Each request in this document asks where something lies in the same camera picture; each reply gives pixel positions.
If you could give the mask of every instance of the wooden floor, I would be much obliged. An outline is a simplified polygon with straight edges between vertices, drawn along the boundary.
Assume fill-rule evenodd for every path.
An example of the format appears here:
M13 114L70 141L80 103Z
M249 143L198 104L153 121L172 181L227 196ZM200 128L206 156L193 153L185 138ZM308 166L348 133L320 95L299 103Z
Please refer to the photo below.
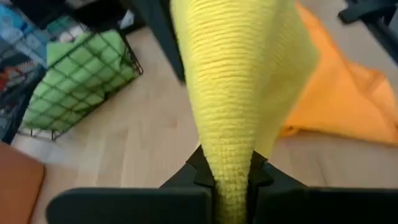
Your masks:
M337 21L342 1L302 2L349 58L382 70L398 90L398 69L363 25L342 27ZM128 39L143 76L56 142L15 138L15 147L46 163L33 224L45 223L49 200L72 187L158 187L195 149L187 91L151 31L139 30ZM398 188L398 149L360 140L302 132L279 139L271 162L308 185Z

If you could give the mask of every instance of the black metal frame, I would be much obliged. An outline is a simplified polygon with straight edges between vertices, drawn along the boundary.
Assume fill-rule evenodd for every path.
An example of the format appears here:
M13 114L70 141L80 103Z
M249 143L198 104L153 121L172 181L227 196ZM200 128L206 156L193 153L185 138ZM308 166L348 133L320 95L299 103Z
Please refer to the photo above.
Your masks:
M47 16L45 19L43 19L43 21L40 24L31 24L34 26L34 28L32 30L30 30L30 32L27 32L23 35L23 37L20 37L19 40L13 42L12 44L10 44L7 48L5 48L2 52L0 52L0 57L2 57L3 54L5 54L5 52L10 51L11 49L16 50L16 44L25 44L25 42L23 41L24 38L29 35L29 34L33 34L33 32L37 32L38 30L41 31L43 27L46 27L47 24L49 24L50 22L55 23L57 22L56 19L61 17L61 16L68 16L70 17L72 20L74 20L76 22L76 24L79 24L79 20L78 18L76 18L76 13L68 6L66 5L60 5L59 7L55 8L53 10L53 13L51 13L51 15ZM62 29L64 29L65 32L68 31L69 27L65 27L62 23L58 22L58 26L61 27ZM118 51L112 46L111 43L109 43L102 35L102 31L104 30L110 30L110 29L114 29L115 31L117 31L119 33L119 36L122 40L122 42L124 43L126 49L124 51L124 53L118 53ZM132 71L134 72L135 75L141 75L143 73L142 67L139 64L139 62L137 61L137 58L134 54L134 52L132 51L132 49L130 48L127 39L126 39L126 34L127 34L127 30L131 29L130 27L127 27L125 29L120 29L116 23L116 21L107 21L106 23L104 23L101 26L96 26L96 27L89 27L90 30L90 35L81 43L79 43L78 45L74 46L72 49L70 49L65 55L63 55L61 58L59 58L58 60L56 60L54 63L52 63L51 65L48 65L47 68L44 68L40 65L38 65L38 67L40 69L42 69L42 71L39 71L41 75L37 75L36 77L34 77L33 79L29 78L29 74L27 73L23 73L21 74L21 76L24 77L28 77L25 78L23 83L20 83L20 85L18 85L17 88L12 89L12 91L10 91L7 94L3 94L0 95L0 108L3 109L6 106L9 105L15 105L13 108L16 108L16 106L18 106L18 110L9 110L12 111L12 114L9 114L7 117L9 119L9 121L7 121L9 124L7 125L8 127L5 128L3 130L3 137L2 140L8 144L11 143L13 137L15 136L15 133L18 131L19 125L21 124L21 120L25 114L25 110L27 109L27 105L29 103L29 99L30 96L32 96L34 89L36 88L36 86L40 83L40 85L46 85L49 88L52 89L56 89L56 90L60 90L59 88L57 88L57 85L51 85L49 83L46 83L45 81L43 81L43 77L45 75L45 73L47 71L50 70L55 70L58 73L61 73L65 76L65 78L63 80L61 80L60 82L64 82L66 80L71 81L73 83L76 84L76 88L77 87L83 87L86 88L87 92L92 93L92 94L96 94L95 91L91 90L90 88L88 88L84 83L79 83L79 81L74 80L72 77L69 77L68 74L66 74L63 71L58 70L56 67L57 65L62 62L63 60L65 60L66 58L68 60L70 60L71 62L73 61L73 64L76 65L76 69L74 69L73 72L77 72L78 70L84 69L86 72L88 72L89 74L92 75L93 78L97 78L99 80L99 83L101 84L101 86L104 88L104 86L109 87L109 89L111 89L110 92L106 92L103 96L101 96L101 98L103 98L103 100L95 105L90 105L87 101L85 101L84 97L83 98L77 98L73 92L68 92L65 93L65 97L71 97L74 100L76 100L76 104L74 106L72 106L71 108L65 108L65 111L63 112L64 114L67 111L72 111L72 112L76 112L73 111L73 108L79 104L79 103L87 103L87 109L82 111L79 111L79 116L80 119L76 120L76 122L73 123L67 123L66 120L62 120L62 122L67 123L68 128L65 128L63 130L52 130L52 129L48 129L49 127L51 127L53 122L56 121L60 121L62 118L62 114L58 117L51 117L48 114L45 114L46 111L41 111L38 113L38 116L46 116L49 119L53 119L53 122L51 124L49 124L49 126L47 127L40 127L38 129L32 129L31 125L29 125L29 123L23 122L22 121L22 125L20 128L20 133L21 134L25 134L25 135L29 135L29 136L33 136L33 137L37 137L40 138L41 133L42 132L50 132L50 136L49 137L44 137L44 139L51 139L51 140L55 140L58 137L60 137L63 133L65 133L66 131L68 131L73 125L75 125L76 123L78 123L80 120L82 120L86 115L88 115L90 112L92 112L93 110L97 109L97 107L99 107L102 103L104 103L113 93L116 93L120 88L124 87L125 85L127 85L129 82L131 82L133 80L129 79L127 80L126 78L124 78L120 72L118 72L117 70L115 70L111 64L114 62L117 62L118 60L120 60L120 62L123 62L125 64L128 64L128 66L130 66L132 68ZM91 40L93 40L93 38L97 38L97 39L101 39L103 41L103 43L105 44L104 49L102 50L112 50L113 52L115 52L115 54L117 54L118 56L115 57L111 62L105 62L101 56L100 56L100 52L102 52L102 50L98 52L95 52L93 50L91 50L88 47L88 44L90 43ZM87 50L90 53L90 57L87 61L85 62L78 62L77 60L75 60L73 57L71 57L71 54L74 53L77 49L80 48L84 48L85 50ZM38 54L38 52L35 51L35 49L30 49L31 51L33 51L35 54ZM102 67L99 68L96 72L92 72L89 71L86 67L85 64L89 63L92 60L99 60L102 64ZM112 78L110 78L109 80L102 80L101 77L98 74L99 72L108 69L108 70L112 70L114 72L114 76ZM123 84L119 85L119 86L112 86L112 81L114 79L124 79ZM38 99L40 100L45 100L44 99L45 93L41 96L38 97ZM35 112L32 111L32 108L28 107L28 110L30 112Z

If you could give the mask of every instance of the microfiber towel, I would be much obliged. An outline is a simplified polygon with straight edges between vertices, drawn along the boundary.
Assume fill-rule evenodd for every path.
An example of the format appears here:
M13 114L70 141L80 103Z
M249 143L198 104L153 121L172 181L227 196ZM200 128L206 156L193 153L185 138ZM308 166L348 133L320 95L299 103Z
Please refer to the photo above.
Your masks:
M347 60L320 21L298 8L320 60L281 135L307 129L398 145L398 108L388 79Z
M113 30L82 34L72 43L49 43L47 64L55 66L35 89L25 126L54 131L73 126L104 101L106 93L134 78L126 53L124 42Z
M171 9L216 221L245 223L252 152L271 151L316 50L291 0L173 0Z

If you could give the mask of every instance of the green cloth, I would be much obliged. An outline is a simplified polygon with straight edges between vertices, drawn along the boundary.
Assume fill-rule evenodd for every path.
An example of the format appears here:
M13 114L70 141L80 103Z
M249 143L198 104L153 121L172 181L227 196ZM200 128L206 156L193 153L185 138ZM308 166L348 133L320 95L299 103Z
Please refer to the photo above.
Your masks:
M49 43L47 65L66 54L35 89L24 116L25 127L65 131L103 102L107 93L134 78L131 62L126 60L127 48L115 31L82 34L73 43Z

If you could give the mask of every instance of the brown cushion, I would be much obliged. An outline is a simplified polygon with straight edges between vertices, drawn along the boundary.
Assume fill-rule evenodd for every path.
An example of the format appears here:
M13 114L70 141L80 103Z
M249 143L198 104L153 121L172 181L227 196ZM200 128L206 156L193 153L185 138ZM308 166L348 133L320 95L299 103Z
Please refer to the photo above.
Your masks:
M0 142L0 223L29 223L43 178L43 164Z

